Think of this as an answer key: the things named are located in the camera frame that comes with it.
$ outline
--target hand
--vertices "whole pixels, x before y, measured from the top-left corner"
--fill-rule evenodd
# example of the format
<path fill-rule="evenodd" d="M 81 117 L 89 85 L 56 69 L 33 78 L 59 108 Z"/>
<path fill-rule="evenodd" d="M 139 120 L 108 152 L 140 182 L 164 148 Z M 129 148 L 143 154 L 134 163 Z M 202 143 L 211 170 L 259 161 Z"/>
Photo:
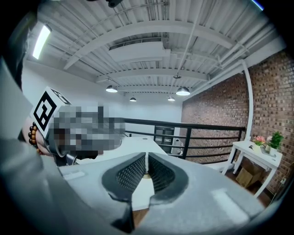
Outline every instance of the hand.
<path fill-rule="evenodd" d="M 29 140 L 29 136 L 28 136 L 29 127 L 32 125 L 32 123 L 33 123 L 33 120 L 30 117 L 28 117 L 23 125 L 23 128 L 22 128 L 23 137 L 28 144 L 30 144 L 28 141 Z M 47 156 L 51 156 L 51 157 L 53 156 L 46 149 L 43 136 L 39 130 L 37 130 L 37 132 L 36 132 L 36 141 L 37 141 L 37 146 L 42 153 L 44 153 Z"/>
<path fill-rule="evenodd" d="M 42 153 L 44 153 L 47 156 L 53 156 L 51 153 L 48 152 L 48 150 L 46 149 L 45 143 L 44 143 L 44 139 L 43 136 L 41 134 L 41 132 L 39 130 L 36 131 L 36 141 L 37 141 L 37 146 L 40 149 L 40 151 Z"/>

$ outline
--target pink flower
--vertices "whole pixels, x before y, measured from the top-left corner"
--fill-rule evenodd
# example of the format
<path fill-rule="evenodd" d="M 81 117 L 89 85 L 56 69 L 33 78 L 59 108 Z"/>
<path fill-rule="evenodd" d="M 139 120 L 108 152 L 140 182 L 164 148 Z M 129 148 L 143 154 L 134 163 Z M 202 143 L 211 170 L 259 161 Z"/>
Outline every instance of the pink flower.
<path fill-rule="evenodd" d="M 265 142 L 266 141 L 263 136 L 256 136 L 255 140 L 259 141 L 259 142 Z"/>

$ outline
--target exposed pipe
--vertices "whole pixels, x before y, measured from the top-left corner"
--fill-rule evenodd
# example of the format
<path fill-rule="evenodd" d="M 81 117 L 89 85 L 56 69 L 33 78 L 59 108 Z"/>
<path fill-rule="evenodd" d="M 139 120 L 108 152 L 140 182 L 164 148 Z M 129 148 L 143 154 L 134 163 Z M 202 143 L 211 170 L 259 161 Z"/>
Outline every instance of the exposed pipe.
<path fill-rule="evenodd" d="M 229 57 L 232 53 L 234 53 L 243 43 L 245 43 L 250 37 L 252 37 L 261 27 L 263 27 L 268 22 L 268 18 L 263 17 L 262 20 L 256 24 L 253 29 L 250 30 L 248 34 L 246 34 L 239 43 L 235 44 L 221 59 L 220 63 L 222 63 L 227 57 Z"/>
<path fill-rule="evenodd" d="M 203 87 L 209 85 L 210 83 L 213 83 L 215 80 L 217 80 L 218 78 L 220 78 L 221 76 L 225 75 L 226 73 L 230 72 L 231 70 L 233 70 L 235 67 L 239 66 L 240 62 L 236 62 L 233 65 L 231 65 L 229 68 L 227 68 L 226 70 L 224 70 L 223 72 L 219 73 L 218 75 L 216 75 L 214 78 L 212 78 L 211 80 L 207 81 L 206 83 L 204 83 L 202 86 L 200 86 L 197 90 L 193 91 L 189 96 L 192 96 L 193 94 L 195 94 L 196 92 L 198 92 L 199 90 L 201 90 Z"/>
<path fill-rule="evenodd" d="M 249 114 L 248 114 L 248 123 L 247 123 L 245 140 L 250 140 L 250 134 L 251 134 L 251 128 L 252 128 L 252 122 L 253 122 L 253 91 L 252 91 L 251 79 L 250 79 L 250 75 L 249 75 L 249 71 L 248 71 L 246 62 L 245 62 L 245 60 L 240 60 L 239 62 L 243 65 L 245 77 L 246 77 L 246 81 L 247 81 L 247 87 L 248 87 Z"/>
<path fill-rule="evenodd" d="M 178 70 L 176 71 L 176 75 L 179 75 L 179 71 L 181 70 L 181 67 L 182 67 L 182 65 L 183 65 L 183 62 L 184 62 L 184 60 L 185 60 L 185 58 L 186 58 L 186 53 L 187 53 L 187 51 L 188 51 L 188 48 L 189 48 L 189 45 L 190 45 L 190 42 L 191 42 L 192 36 L 193 36 L 193 34 L 194 34 L 195 27 L 196 27 L 196 25 L 197 25 L 197 21 L 198 21 L 198 17 L 199 17 L 199 15 L 200 15 L 200 10 L 201 10 L 202 4 L 203 4 L 203 0 L 200 0 L 199 2 L 200 2 L 200 7 L 199 7 L 199 8 L 197 9 L 197 11 L 195 12 L 195 19 L 194 19 L 193 28 L 192 28 L 192 30 L 191 30 L 191 33 L 190 33 L 190 36 L 189 36 L 189 40 L 188 40 L 187 46 L 186 46 L 186 48 L 185 48 L 185 51 L 184 51 L 183 57 L 182 57 L 182 59 L 181 59 L 180 65 L 179 65 L 179 67 L 178 67 Z M 170 94 L 170 92 L 171 92 L 171 89 L 173 88 L 174 83 L 175 83 L 175 78 L 173 79 L 173 81 L 172 81 L 172 83 L 171 83 L 169 94 Z"/>
<path fill-rule="evenodd" d="M 245 135 L 245 140 L 250 140 L 250 134 L 251 134 L 251 129 L 252 129 L 252 122 L 253 122 L 253 91 L 252 91 L 252 84 L 251 84 L 251 78 L 250 74 L 246 65 L 245 60 L 239 60 L 238 62 L 234 63 L 232 66 L 230 66 L 228 69 L 225 71 L 221 72 L 217 76 L 215 76 L 213 79 L 210 81 L 206 82 L 204 85 L 199 87 L 197 90 L 191 93 L 191 95 L 194 95 L 196 92 L 200 91 L 202 88 L 206 87 L 207 85 L 211 84 L 221 76 L 225 75 L 226 73 L 229 73 L 231 70 L 233 70 L 235 67 L 242 65 L 244 68 L 245 72 L 245 77 L 247 81 L 247 87 L 248 87 L 248 96 L 249 96 L 249 113 L 248 113 L 248 123 L 247 123 L 247 130 L 246 130 L 246 135 Z"/>
<path fill-rule="evenodd" d="M 109 19 L 111 19 L 111 18 L 113 18 L 113 17 L 115 17 L 116 15 L 119 15 L 119 14 L 122 14 L 122 13 L 125 13 L 125 12 L 127 12 L 127 11 L 131 11 L 131 10 L 134 10 L 134 9 L 137 9 L 137 8 L 140 8 L 140 7 L 147 7 L 147 6 L 150 6 L 150 5 L 163 5 L 164 4 L 164 2 L 159 2 L 159 3 L 150 3 L 150 4 L 143 4 L 143 5 L 140 5 L 140 6 L 133 6 L 133 7 L 130 7 L 130 8 L 127 8 L 127 9 L 124 9 L 124 10 L 122 10 L 122 11 L 120 11 L 120 12 L 117 12 L 117 13 L 115 13 L 115 14 L 113 14 L 113 15 L 110 15 L 110 16 L 108 16 L 108 17 L 106 17 L 106 18 L 104 18 L 104 19 L 102 19 L 101 21 L 99 21 L 97 24 L 95 24 L 95 25 L 93 25 L 91 28 L 89 28 L 88 30 L 86 30 L 81 36 L 79 36 L 69 47 L 68 47 L 68 49 L 70 49 L 73 45 L 76 45 L 77 44 L 77 42 L 84 36 L 84 35 L 86 35 L 88 32 L 90 32 L 90 31 L 92 31 L 92 29 L 94 29 L 94 28 L 96 28 L 98 25 L 100 25 L 100 24 L 102 24 L 104 21 L 106 21 L 106 20 L 109 20 Z"/>
<path fill-rule="evenodd" d="M 266 35 L 268 32 L 270 32 L 271 30 L 273 30 L 274 26 L 273 25 L 269 25 L 267 27 L 265 27 L 263 30 L 261 30 L 252 40 L 250 40 L 245 47 L 249 48 L 251 47 L 254 43 L 256 43 L 259 39 L 263 38 L 264 35 Z M 246 49 L 242 49 L 240 51 L 238 51 L 234 56 L 232 56 L 230 59 L 228 59 L 225 63 L 223 63 L 223 67 L 227 66 L 228 64 L 230 64 L 233 60 L 237 59 L 238 57 L 240 57 L 242 54 L 244 54 L 246 52 Z"/>
<path fill-rule="evenodd" d="M 193 62 L 198 62 L 198 63 L 204 63 L 204 61 L 201 61 L 201 60 L 197 60 L 197 59 L 185 59 L 185 61 L 193 61 Z M 223 69 L 222 67 L 219 67 L 219 66 L 217 66 L 216 64 L 218 64 L 218 62 L 215 62 L 214 64 L 209 64 L 209 66 L 211 66 L 211 67 L 215 67 L 215 68 L 218 68 L 218 69 Z"/>

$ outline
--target metal railing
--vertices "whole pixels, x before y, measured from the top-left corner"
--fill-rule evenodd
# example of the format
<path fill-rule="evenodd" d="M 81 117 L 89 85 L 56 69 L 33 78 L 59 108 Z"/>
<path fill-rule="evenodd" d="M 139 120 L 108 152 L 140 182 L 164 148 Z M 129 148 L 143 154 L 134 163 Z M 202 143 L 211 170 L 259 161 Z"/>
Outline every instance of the metal railing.
<path fill-rule="evenodd" d="M 207 155 L 187 155 L 187 152 L 188 152 L 188 149 L 216 149 L 216 148 L 232 147 L 233 145 L 189 146 L 189 144 L 190 144 L 190 140 L 236 140 L 236 141 L 240 141 L 242 131 L 246 130 L 245 127 L 216 126 L 216 125 L 203 125 L 203 124 L 190 124 L 190 123 L 172 123 L 172 122 L 162 122 L 162 121 L 153 121 L 153 120 L 140 120 L 140 119 L 131 119 L 131 118 L 125 118 L 124 121 L 126 123 L 132 123 L 132 124 L 143 124 L 143 125 L 164 126 L 164 127 L 185 128 L 185 129 L 187 129 L 186 136 L 167 135 L 167 134 L 152 134 L 152 133 L 145 133 L 145 132 L 139 132 L 139 131 L 128 131 L 128 130 L 126 130 L 126 132 L 130 133 L 130 134 L 149 135 L 149 136 L 154 136 L 154 138 L 156 136 L 160 136 L 160 137 L 168 137 L 168 138 L 185 139 L 184 146 L 158 144 L 159 146 L 162 146 L 162 147 L 182 148 L 183 149 L 183 154 L 182 155 L 169 154 L 170 156 L 180 157 L 182 159 L 186 159 L 186 157 L 217 157 L 217 156 L 229 155 L 230 152 L 207 154 Z M 229 137 L 194 137 L 194 136 L 191 136 L 192 129 L 238 131 L 238 135 L 229 136 Z M 236 153 L 237 153 L 237 151 L 235 151 L 232 161 L 234 160 Z M 225 161 L 227 161 L 227 160 L 225 159 L 225 160 L 214 161 L 214 162 L 205 162 L 205 163 L 202 163 L 202 164 L 218 163 L 218 162 L 225 162 Z"/>

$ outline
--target cardboard box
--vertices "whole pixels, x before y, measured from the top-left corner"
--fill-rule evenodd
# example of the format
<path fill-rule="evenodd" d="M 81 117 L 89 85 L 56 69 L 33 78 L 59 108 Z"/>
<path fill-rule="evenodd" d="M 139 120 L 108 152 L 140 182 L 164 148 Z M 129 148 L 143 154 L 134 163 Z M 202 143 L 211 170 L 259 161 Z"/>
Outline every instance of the cardboard box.
<path fill-rule="evenodd" d="M 263 172 L 263 168 L 254 165 L 253 163 L 246 163 L 242 165 L 242 169 L 236 178 L 236 181 L 244 188 L 249 187 L 258 181 Z"/>

